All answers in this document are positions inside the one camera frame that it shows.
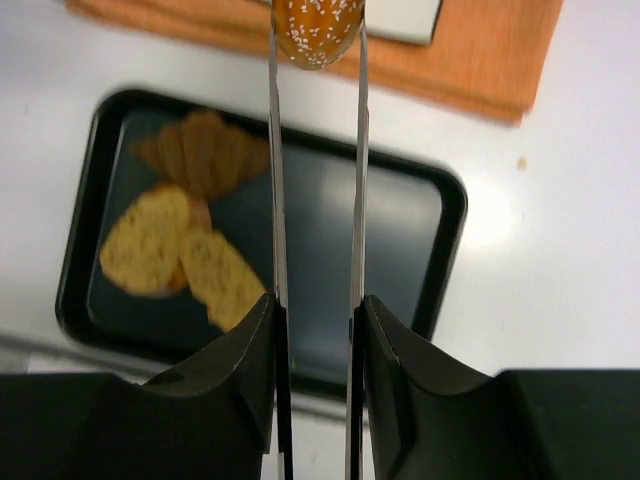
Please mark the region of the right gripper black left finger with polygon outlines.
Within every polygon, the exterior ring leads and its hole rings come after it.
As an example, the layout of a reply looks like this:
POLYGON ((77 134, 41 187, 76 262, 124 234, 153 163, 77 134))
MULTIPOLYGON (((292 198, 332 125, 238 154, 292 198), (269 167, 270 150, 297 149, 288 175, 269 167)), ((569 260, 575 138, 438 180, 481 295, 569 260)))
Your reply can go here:
POLYGON ((256 479, 275 393, 274 299, 144 384, 110 373, 5 375, 5 479, 256 479))

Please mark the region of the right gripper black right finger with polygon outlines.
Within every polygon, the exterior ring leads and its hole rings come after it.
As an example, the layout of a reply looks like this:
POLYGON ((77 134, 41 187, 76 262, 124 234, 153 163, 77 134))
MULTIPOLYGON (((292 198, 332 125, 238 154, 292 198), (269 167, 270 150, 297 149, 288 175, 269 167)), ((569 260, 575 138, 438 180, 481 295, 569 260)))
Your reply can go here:
POLYGON ((485 375, 364 303, 364 369, 380 479, 635 479, 639 374, 485 375))

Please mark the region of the metal tongs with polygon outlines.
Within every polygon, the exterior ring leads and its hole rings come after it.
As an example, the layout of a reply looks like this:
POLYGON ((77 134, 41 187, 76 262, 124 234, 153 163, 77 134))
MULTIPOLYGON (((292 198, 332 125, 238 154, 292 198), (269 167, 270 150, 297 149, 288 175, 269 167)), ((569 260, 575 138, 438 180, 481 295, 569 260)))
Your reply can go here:
MULTIPOLYGON (((348 375, 346 387, 345 478, 362 476, 363 431, 363 327, 366 207, 369 160, 369 72, 368 36, 365 23, 353 43, 359 52, 358 127, 356 150, 356 181, 353 211, 351 254, 350 309, 348 335, 348 375)), ((290 347, 288 317, 287 247, 285 227, 284 167, 281 136, 281 115, 278 91, 278 47, 271 21, 269 39, 269 142, 271 150, 272 226, 273 226, 273 296, 276 339, 276 401, 278 431, 278 475, 293 476, 293 441, 290 389, 290 347)))

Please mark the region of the sesame bread roll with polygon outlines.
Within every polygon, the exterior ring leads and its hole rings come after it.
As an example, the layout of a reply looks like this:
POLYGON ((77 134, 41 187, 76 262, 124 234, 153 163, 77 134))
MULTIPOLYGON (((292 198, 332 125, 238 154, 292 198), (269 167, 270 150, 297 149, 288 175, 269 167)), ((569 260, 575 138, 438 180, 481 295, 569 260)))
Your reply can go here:
POLYGON ((274 0, 276 43, 302 70, 322 70, 340 60, 364 24, 363 0, 274 0))

